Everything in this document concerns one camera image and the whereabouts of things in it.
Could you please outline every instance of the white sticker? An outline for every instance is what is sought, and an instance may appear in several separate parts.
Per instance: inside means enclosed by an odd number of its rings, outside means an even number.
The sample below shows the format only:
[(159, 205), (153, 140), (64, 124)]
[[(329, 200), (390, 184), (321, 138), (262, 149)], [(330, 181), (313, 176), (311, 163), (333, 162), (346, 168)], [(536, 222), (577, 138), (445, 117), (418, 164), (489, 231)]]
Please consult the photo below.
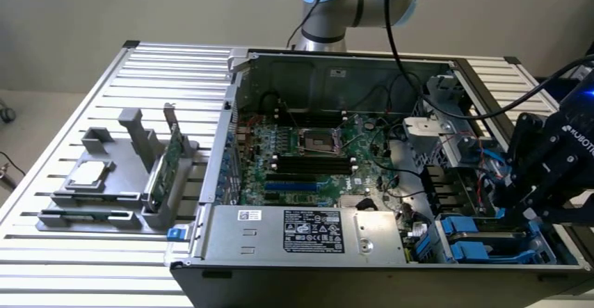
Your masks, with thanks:
[(413, 234), (412, 236), (421, 237), (428, 232), (428, 224), (424, 222), (413, 223)]
[(102, 177), (106, 164), (102, 161), (87, 161), (79, 165), (70, 179), (72, 184), (91, 185)]
[(331, 77), (346, 77), (346, 70), (331, 70)]
[(243, 209), (238, 212), (239, 221), (261, 221), (262, 210), (259, 209)]

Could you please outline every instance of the robotiq logo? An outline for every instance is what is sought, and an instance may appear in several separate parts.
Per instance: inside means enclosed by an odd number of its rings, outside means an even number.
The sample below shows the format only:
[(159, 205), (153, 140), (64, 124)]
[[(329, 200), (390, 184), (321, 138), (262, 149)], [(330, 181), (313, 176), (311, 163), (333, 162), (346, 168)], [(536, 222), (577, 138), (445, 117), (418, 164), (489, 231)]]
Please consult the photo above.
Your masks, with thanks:
[(594, 156), (594, 143), (588, 140), (586, 137), (578, 131), (576, 131), (572, 126), (565, 125), (561, 129), (574, 136), (576, 140), (582, 144), (582, 146), (585, 146), (590, 154)]

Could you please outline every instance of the power supply label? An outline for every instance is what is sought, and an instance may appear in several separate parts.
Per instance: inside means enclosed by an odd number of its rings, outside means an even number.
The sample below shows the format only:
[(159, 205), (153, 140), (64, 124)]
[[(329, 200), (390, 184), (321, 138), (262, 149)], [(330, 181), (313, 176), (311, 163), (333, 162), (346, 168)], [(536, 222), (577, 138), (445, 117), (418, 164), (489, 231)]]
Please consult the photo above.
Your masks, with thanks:
[(283, 227), (286, 252), (345, 253), (341, 212), (285, 210)]

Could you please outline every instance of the capacitor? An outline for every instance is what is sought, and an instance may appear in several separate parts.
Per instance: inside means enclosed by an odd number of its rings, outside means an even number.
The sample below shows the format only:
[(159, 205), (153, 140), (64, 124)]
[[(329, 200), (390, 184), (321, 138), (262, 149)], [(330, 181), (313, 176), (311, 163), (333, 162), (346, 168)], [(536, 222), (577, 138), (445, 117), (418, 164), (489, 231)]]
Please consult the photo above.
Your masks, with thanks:
[(382, 176), (378, 176), (378, 179), (376, 180), (376, 187), (378, 188), (378, 190), (382, 190), (382, 187), (384, 187)]
[(401, 184), (401, 176), (397, 175), (390, 181), (390, 187), (397, 188), (398, 184)]
[(371, 153), (374, 154), (374, 156), (378, 156), (380, 146), (376, 144), (371, 145)]
[(370, 119), (363, 123), (363, 128), (369, 131), (373, 131), (376, 129), (376, 119)]

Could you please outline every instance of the motherboard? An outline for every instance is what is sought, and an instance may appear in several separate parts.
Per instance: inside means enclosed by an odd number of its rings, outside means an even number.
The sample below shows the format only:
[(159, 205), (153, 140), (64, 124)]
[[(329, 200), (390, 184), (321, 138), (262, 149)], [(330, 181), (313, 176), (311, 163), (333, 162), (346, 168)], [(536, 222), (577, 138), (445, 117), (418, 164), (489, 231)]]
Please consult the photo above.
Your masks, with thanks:
[(388, 210), (396, 188), (390, 124), (378, 116), (253, 115), (239, 125), (241, 204), (354, 207), (370, 198)]

